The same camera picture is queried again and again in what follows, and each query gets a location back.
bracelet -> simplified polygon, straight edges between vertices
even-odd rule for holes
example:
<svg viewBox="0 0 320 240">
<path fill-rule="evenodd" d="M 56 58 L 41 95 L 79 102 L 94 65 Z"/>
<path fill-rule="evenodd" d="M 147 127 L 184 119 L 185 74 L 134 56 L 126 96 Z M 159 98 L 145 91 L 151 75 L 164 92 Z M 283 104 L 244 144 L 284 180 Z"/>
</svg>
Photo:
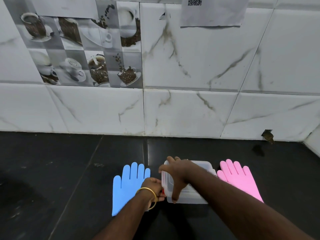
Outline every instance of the bracelet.
<svg viewBox="0 0 320 240">
<path fill-rule="evenodd" d="M 142 188 L 138 189 L 137 192 L 136 192 L 136 194 L 137 194 L 140 190 L 143 190 L 143 189 L 150 190 L 150 191 L 154 194 L 154 198 L 155 198 L 154 205 L 148 209 L 148 210 L 151 210 L 151 209 L 153 209 L 153 208 L 156 206 L 156 203 L 157 203 L 157 200 L 158 200 L 157 195 L 156 195 L 156 193 L 155 193 L 152 189 L 147 188 L 147 187 L 142 187 Z"/>
</svg>

person's left hand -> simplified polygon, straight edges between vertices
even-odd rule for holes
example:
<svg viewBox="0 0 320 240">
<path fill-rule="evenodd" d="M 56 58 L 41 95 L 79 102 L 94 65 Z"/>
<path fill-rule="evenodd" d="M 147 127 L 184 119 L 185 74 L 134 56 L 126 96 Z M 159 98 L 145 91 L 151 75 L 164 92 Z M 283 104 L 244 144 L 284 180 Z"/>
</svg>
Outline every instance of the person's left hand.
<svg viewBox="0 0 320 240">
<path fill-rule="evenodd" d="M 165 200 L 166 195 L 161 192 L 162 190 L 161 180 L 154 177 L 148 177 L 143 181 L 141 188 L 142 187 L 146 187 L 153 190 L 153 192 L 157 195 L 157 199 L 155 199 L 154 194 L 148 189 L 142 189 L 138 192 L 138 193 L 145 194 L 146 197 L 150 198 L 148 203 L 148 209 L 150 208 L 151 203 L 155 202 L 155 200 L 157 201 Z"/>
</svg>

white paper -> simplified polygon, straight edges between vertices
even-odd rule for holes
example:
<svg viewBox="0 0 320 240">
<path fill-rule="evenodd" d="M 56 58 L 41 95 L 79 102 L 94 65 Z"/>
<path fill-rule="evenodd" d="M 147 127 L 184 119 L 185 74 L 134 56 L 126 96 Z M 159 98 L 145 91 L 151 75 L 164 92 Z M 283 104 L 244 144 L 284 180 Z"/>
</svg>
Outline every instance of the white paper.
<svg viewBox="0 0 320 240">
<path fill-rule="evenodd" d="M 181 27 L 240 26 L 249 0 L 182 0 Z"/>
</svg>

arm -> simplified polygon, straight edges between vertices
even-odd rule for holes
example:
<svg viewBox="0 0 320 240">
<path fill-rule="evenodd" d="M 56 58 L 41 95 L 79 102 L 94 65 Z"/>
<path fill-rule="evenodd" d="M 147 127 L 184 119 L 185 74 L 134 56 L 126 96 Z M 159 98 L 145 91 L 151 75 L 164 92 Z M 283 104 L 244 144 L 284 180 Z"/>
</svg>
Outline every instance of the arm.
<svg viewBox="0 0 320 240">
<path fill-rule="evenodd" d="M 141 187 L 147 187 L 159 196 L 157 201 L 163 201 L 161 193 L 161 181 L 149 177 L 144 180 Z M 151 202 L 155 201 L 154 194 L 147 189 L 140 190 L 112 219 L 112 221 L 98 233 L 92 240 L 131 240 L 140 224 L 142 215 L 150 208 Z"/>
<path fill-rule="evenodd" d="M 159 172 L 170 173 L 174 180 L 172 201 L 191 184 L 238 239 L 313 239 L 266 204 L 193 162 L 178 157 L 167 160 L 169 165 L 161 165 Z"/>
</svg>

clear plastic box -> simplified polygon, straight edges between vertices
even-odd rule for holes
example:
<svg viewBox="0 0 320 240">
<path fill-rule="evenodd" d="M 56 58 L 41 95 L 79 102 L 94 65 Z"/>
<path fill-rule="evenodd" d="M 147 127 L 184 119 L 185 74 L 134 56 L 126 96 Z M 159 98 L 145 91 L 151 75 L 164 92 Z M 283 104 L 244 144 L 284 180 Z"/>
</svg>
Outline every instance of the clear plastic box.
<svg viewBox="0 0 320 240">
<path fill-rule="evenodd" d="M 208 172 L 217 176 L 216 171 L 212 168 L 212 165 L 208 161 L 192 161 L 193 163 L 199 165 L 200 167 L 206 169 Z M 171 175 L 165 171 L 162 171 L 161 174 L 161 183 L 164 188 L 164 193 L 167 196 L 167 201 L 172 203 L 172 191 L 174 189 L 174 180 Z M 204 198 L 198 194 L 198 192 L 188 184 L 180 193 L 177 203 L 181 204 L 207 204 Z"/>
</svg>

